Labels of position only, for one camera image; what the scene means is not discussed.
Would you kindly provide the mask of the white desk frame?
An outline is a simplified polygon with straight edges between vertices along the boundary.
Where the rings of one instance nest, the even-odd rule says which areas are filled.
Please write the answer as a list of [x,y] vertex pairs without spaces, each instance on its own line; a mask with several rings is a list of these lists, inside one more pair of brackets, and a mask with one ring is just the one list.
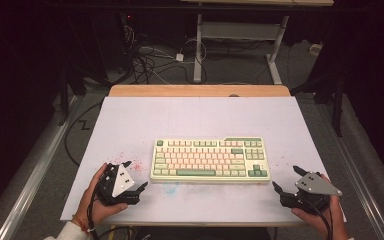
[[[182,0],[192,3],[193,7],[287,7],[298,8],[322,8],[331,7],[334,0]],[[203,60],[207,49],[203,39],[233,39],[233,40],[259,40],[273,41],[274,47],[270,54],[265,56],[266,64],[275,85],[281,85],[282,81],[276,66],[276,57],[287,28],[289,14],[283,14],[279,23],[240,23],[236,18],[233,22],[224,20],[206,21],[203,14],[197,15],[196,51],[194,57],[193,82],[202,83],[204,76]]]

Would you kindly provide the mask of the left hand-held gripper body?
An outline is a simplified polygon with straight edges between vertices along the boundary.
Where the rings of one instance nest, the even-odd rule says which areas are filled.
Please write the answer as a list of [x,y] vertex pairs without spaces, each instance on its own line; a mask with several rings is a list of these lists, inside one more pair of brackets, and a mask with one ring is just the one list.
[[126,168],[122,165],[108,164],[96,185],[96,197],[105,206],[120,203],[136,205],[140,201],[140,194],[137,194],[136,190],[131,190],[134,184]]

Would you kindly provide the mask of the metal floor rail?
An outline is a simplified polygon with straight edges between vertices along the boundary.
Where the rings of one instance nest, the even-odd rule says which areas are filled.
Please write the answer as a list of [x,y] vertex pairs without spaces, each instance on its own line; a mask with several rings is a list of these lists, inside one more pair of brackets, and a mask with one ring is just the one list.
[[337,160],[325,158],[323,162],[330,178],[344,191],[347,228],[356,240],[384,240],[383,163],[348,102],[343,106],[340,133],[332,126],[331,108],[319,105],[317,110],[339,152]]
[[69,101],[68,116],[65,120],[62,123],[57,121],[55,124],[51,124],[40,138],[39,148],[33,149],[32,155],[36,159],[36,163],[11,211],[0,228],[0,240],[13,240],[40,188],[41,182],[46,175],[55,152],[82,101],[82,97],[73,96]]

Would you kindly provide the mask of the white table mat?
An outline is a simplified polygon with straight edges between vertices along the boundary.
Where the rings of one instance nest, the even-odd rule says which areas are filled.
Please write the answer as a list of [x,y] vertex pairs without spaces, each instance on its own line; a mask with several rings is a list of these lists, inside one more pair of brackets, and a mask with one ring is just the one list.
[[[260,137],[265,143],[270,183],[196,184],[150,178],[158,139]],[[93,174],[105,162],[129,161],[138,204],[108,218],[110,224],[140,226],[292,227],[301,220],[281,206],[273,184],[294,192],[299,166],[325,167],[293,97],[108,97],[78,169],[62,219],[74,214]]]

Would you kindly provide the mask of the wooden table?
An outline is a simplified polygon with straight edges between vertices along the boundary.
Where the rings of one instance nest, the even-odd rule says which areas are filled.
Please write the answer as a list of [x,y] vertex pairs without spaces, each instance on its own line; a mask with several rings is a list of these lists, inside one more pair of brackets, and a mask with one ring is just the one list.
[[283,85],[116,85],[109,97],[290,97]]

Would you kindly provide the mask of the black stand leg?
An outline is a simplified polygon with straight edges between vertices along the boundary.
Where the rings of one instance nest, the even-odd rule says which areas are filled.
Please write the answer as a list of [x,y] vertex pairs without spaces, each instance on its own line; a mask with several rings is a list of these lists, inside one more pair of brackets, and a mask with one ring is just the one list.
[[59,125],[62,126],[65,124],[68,117],[69,103],[68,103],[68,83],[66,79],[66,67],[63,66],[59,73],[59,83],[60,83],[60,120]]
[[342,95],[344,88],[344,80],[339,77],[336,82],[336,90],[334,94],[334,106],[332,115],[332,126],[338,137],[342,136],[341,133],[341,115],[342,115]]

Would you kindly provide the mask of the cream and green keyboard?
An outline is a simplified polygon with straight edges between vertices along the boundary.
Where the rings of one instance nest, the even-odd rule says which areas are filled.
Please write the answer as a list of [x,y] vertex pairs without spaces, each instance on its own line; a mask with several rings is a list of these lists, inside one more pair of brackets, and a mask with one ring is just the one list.
[[258,137],[222,140],[158,139],[150,170],[170,182],[267,183],[271,180],[264,142]]

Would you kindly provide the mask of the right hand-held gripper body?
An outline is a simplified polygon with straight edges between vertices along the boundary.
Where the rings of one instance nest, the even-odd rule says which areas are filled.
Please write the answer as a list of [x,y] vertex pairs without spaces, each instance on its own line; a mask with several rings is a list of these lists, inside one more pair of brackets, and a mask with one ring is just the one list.
[[321,177],[318,172],[307,172],[294,183],[298,191],[294,194],[279,188],[280,203],[283,207],[298,208],[317,215],[330,206],[331,196],[342,196],[341,190]]

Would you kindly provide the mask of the person's left hand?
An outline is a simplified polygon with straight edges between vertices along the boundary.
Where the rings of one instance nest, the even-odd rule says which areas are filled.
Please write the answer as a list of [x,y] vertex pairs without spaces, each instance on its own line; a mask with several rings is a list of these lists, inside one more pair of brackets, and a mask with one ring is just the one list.
[[99,200],[92,201],[92,195],[98,180],[103,175],[107,167],[104,163],[100,169],[93,175],[89,186],[83,193],[77,211],[72,217],[72,222],[80,228],[90,229],[89,219],[92,219],[95,225],[101,223],[105,218],[120,213],[128,208],[126,203],[120,203],[114,206],[105,206]]

